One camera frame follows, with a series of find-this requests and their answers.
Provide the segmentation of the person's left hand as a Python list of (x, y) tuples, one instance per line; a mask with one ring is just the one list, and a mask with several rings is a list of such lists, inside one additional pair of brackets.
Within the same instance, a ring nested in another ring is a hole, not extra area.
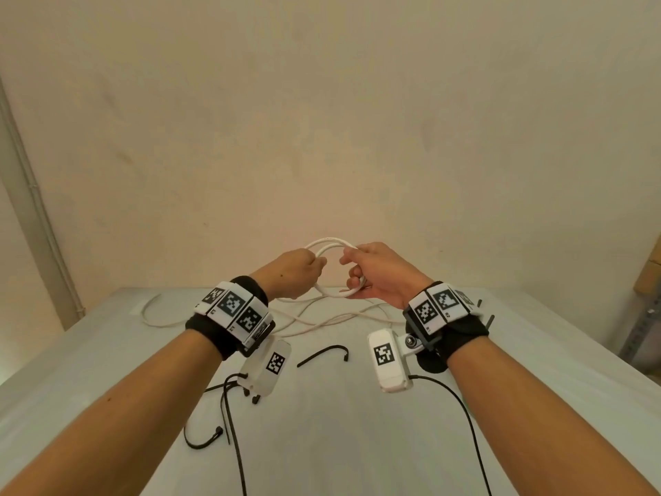
[(287, 251), (249, 275), (269, 301), (296, 299), (314, 288), (323, 271), (306, 270), (307, 249)]

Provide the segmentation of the person's right hand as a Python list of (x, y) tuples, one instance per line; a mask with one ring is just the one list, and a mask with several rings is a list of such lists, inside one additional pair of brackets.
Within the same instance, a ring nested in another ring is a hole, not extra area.
[(374, 245), (374, 254), (368, 262), (354, 264), (350, 269), (346, 287), (356, 292), (348, 299), (378, 299), (403, 310), (416, 295), (434, 283), (386, 244), (362, 245)]

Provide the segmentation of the wristband with marker tiles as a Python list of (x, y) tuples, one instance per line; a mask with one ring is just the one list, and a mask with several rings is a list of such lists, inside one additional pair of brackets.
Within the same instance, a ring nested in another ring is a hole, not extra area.
[(462, 291), (436, 281), (419, 291), (402, 312), (408, 334), (422, 345), (418, 366), (431, 374), (448, 370), (448, 360), (477, 338), (489, 337), (482, 313)]
[(185, 329), (201, 334), (227, 360), (251, 356), (276, 324), (266, 292), (251, 276), (220, 282), (194, 308)]

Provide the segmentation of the left wristband with marker tiles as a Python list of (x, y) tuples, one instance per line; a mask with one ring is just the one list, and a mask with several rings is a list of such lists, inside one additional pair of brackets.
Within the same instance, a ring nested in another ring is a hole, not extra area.
[(251, 276), (220, 282), (194, 308), (185, 329), (201, 334), (227, 360), (251, 356), (276, 324), (266, 292)]

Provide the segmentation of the white wall conduit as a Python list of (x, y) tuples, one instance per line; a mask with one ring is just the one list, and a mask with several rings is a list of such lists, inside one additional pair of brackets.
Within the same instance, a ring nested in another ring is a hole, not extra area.
[(85, 315), (0, 76), (0, 181), (64, 331)]

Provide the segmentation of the right wristband with marker tiles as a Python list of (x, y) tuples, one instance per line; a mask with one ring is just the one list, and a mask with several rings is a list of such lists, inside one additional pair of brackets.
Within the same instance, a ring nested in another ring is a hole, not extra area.
[(489, 337), (482, 313), (462, 291), (436, 281), (419, 291), (402, 312), (408, 334), (422, 345), (418, 366), (431, 374), (448, 370), (448, 360), (477, 338)]

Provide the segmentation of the grey metal shelf rack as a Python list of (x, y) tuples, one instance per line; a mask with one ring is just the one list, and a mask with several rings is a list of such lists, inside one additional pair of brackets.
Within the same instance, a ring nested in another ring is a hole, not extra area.
[(634, 295), (624, 329), (617, 357), (643, 374), (661, 366), (661, 290)]

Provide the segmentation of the person's left forearm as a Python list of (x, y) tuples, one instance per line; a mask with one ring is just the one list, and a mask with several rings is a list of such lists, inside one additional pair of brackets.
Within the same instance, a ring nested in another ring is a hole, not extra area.
[(223, 362), (185, 330), (68, 425), (0, 496), (138, 496)]

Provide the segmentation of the person's right forearm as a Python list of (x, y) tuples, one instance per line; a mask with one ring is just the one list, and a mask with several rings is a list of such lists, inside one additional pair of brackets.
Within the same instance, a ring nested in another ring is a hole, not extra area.
[(489, 338), (467, 342), (448, 366), (520, 496), (661, 496), (592, 425)]

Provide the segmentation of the cardboard box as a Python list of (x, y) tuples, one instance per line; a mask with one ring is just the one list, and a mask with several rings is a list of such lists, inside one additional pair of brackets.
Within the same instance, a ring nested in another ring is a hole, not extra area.
[(645, 262), (637, 281), (634, 283), (633, 291), (639, 295), (653, 293), (657, 284), (661, 281), (661, 241), (657, 241), (654, 249)]

